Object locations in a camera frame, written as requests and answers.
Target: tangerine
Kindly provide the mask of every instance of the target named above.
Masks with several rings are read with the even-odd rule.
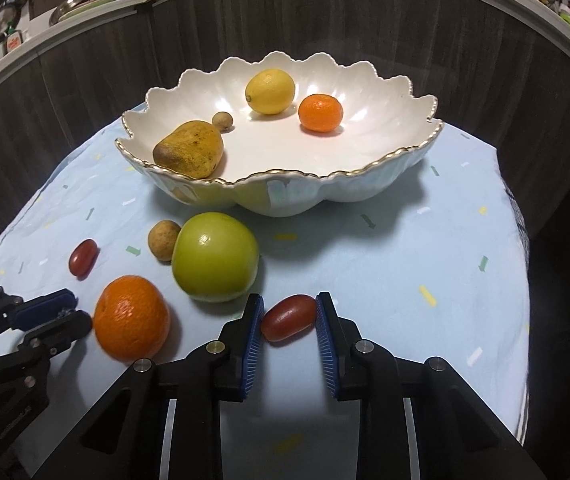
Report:
[[[161,293],[141,276],[121,276],[105,287],[94,311],[101,348],[119,361],[153,357],[169,333],[170,314]]]
[[[308,95],[298,106],[298,118],[308,130],[325,134],[342,121],[342,105],[331,95]]]

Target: apple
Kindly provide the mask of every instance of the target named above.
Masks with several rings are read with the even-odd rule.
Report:
[[[193,216],[180,230],[172,273],[195,300],[219,303],[238,298],[258,272],[258,242],[249,229],[224,213]]]

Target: dark wooden panel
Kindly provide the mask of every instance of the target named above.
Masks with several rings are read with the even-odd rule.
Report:
[[[106,23],[40,55],[42,73],[74,146],[161,84],[148,15]]]
[[[188,68],[211,72],[226,54],[221,0],[169,0],[154,7],[152,31],[162,84]]]
[[[405,74],[438,117],[498,149],[531,234],[570,186],[570,58],[479,0],[222,0],[226,49],[324,51]]]
[[[33,60],[0,84],[0,231],[70,150]]]

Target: metal bolt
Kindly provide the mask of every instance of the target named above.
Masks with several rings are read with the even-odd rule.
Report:
[[[447,369],[447,361],[445,361],[442,357],[432,357],[429,361],[427,361],[427,364],[435,372],[442,372],[443,370]]]
[[[367,339],[361,339],[356,343],[356,350],[361,352],[362,354],[369,354],[371,351],[374,350],[374,344]]]
[[[147,358],[139,359],[134,363],[134,370],[137,372],[146,372],[151,367],[152,362]]]
[[[210,341],[205,348],[210,354],[220,354],[225,349],[225,343],[222,341]]]

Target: mandarin orange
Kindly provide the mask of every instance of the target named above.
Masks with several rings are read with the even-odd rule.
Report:
[[[298,106],[298,118],[308,130],[325,134],[342,121],[342,105],[331,95],[308,95]]]
[[[169,333],[170,314],[161,293],[141,276],[121,276],[105,287],[94,311],[101,348],[119,361],[153,357]]]

